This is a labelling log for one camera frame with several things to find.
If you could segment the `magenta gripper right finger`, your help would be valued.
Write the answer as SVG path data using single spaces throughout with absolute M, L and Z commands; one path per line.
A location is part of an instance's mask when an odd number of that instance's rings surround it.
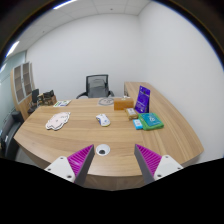
M 171 156 L 161 156 L 139 144 L 135 145 L 134 155 L 145 184 L 152 183 L 182 169 L 182 166 Z

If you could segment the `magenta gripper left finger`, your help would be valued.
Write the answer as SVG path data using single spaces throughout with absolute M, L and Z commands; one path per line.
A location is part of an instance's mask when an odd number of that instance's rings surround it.
M 82 186 L 94 157 L 94 146 L 87 146 L 72 155 L 58 157 L 45 168 L 46 171 Z

